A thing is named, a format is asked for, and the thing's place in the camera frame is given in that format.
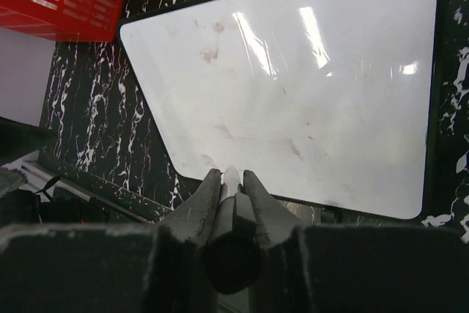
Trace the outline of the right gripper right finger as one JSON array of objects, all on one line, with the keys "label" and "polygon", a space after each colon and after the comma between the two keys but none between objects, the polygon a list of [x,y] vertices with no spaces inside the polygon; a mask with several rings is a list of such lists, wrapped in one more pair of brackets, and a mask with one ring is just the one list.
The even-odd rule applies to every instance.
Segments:
[{"label": "right gripper right finger", "polygon": [[256,239],[260,247],[272,247],[288,240],[294,228],[304,222],[272,197],[257,175],[243,172],[243,190],[250,198],[256,219]]}]

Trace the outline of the white rectangular whiteboard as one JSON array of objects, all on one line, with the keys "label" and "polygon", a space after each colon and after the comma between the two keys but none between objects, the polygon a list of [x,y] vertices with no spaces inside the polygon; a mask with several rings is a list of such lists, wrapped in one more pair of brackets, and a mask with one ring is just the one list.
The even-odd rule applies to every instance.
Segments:
[{"label": "white rectangular whiteboard", "polygon": [[176,172],[256,173],[273,195],[421,214],[437,0],[204,0],[119,38]]}]

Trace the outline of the white marker pen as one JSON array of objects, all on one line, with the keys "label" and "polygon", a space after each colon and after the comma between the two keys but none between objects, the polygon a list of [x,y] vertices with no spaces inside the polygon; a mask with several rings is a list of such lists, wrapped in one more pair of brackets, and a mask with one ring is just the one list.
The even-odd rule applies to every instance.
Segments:
[{"label": "white marker pen", "polygon": [[244,290],[260,275],[254,209],[233,166],[222,176],[220,199],[203,260],[211,285],[223,295]]}]

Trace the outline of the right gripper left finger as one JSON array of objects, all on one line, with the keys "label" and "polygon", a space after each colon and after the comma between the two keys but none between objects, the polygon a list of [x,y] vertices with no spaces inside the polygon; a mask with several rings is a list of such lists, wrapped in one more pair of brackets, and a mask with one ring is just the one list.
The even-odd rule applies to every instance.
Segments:
[{"label": "right gripper left finger", "polygon": [[221,193],[221,171],[211,169],[196,192],[159,222],[159,249],[207,243]]}]

